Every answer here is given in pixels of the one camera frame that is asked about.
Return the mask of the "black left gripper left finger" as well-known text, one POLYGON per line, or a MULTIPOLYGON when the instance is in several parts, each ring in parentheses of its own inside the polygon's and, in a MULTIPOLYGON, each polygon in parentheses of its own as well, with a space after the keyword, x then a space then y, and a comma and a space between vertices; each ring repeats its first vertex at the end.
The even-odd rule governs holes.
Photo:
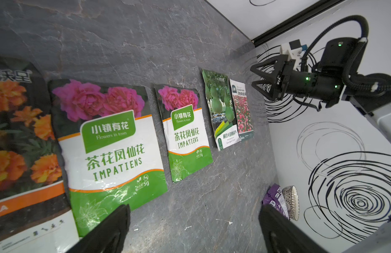
POLYGON ((130 213, 130 206, 120 205, 68 252, 121 253, 129 232, 130 213))

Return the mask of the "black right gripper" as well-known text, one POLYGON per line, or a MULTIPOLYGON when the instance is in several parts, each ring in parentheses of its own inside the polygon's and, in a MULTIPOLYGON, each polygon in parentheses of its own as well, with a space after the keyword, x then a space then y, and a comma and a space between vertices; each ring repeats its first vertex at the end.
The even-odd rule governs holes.
POLYGON ((282 100, 285 94, 299 98, 313 98, 330 108, 339 103, 344 84, 338 76, 324 73, 309 73, 293 70, 295 61, 280 54, 251 66, 250 71, 263 80, 253 81, 251 86, 269 101, 282 100), (269 73, 263 71, 272 67, 269 73))

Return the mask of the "green vegetable seed packet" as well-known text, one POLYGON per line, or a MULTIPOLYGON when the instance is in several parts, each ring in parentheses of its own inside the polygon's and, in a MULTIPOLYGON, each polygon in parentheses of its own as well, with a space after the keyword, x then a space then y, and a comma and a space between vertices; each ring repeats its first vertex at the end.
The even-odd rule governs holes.
POLYGON ((239 143, 237 119, 227 75, 202 69, 205 96, 218 150, 239 143))

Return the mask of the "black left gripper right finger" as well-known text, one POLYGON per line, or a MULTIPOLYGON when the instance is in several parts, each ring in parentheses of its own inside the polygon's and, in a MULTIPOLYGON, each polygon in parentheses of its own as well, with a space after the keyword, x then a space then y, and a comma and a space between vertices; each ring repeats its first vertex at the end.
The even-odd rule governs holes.
POLYGON ((325 253, 315 243, 274 207, 263 205, 259 223, 269 253, 325 253))

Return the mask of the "impatiens seed packet green white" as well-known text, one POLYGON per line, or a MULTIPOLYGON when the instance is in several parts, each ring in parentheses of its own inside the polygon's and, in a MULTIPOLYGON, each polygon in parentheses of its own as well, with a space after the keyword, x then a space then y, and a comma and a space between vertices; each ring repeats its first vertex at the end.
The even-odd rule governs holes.
POLYGON ((135 210, 167 192, 145 87, 58 79, 48 88, 80 237, 120 205, 135 210))

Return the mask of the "marigold seed packet orange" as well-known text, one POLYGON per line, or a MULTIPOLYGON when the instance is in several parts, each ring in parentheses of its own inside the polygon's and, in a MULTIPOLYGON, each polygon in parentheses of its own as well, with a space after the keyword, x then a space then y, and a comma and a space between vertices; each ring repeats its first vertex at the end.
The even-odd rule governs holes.
POLYGON ((0 253, 65 253, 78 242, 59 155, 42 75, 0 56, 0 253))

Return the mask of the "red flower seed packet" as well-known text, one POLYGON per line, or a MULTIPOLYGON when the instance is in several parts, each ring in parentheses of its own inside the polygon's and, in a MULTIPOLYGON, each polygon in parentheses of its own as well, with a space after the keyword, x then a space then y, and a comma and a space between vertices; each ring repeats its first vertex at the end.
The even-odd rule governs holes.
POLYGON ((251 139, 254 136, 254 131, 246 96, 246 86, 244 83, 230 79, 230 87, 237 117, 239 136, 242 141, 251 139))

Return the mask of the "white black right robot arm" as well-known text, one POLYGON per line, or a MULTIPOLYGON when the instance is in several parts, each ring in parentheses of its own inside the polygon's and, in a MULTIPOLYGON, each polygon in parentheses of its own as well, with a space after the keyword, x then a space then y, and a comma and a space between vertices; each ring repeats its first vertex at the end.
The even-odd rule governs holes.
POLYGON ((333 253, 391 253, 391 67, 370 62, 368 36, 348 16, 251 67, 295 224, 333 253))

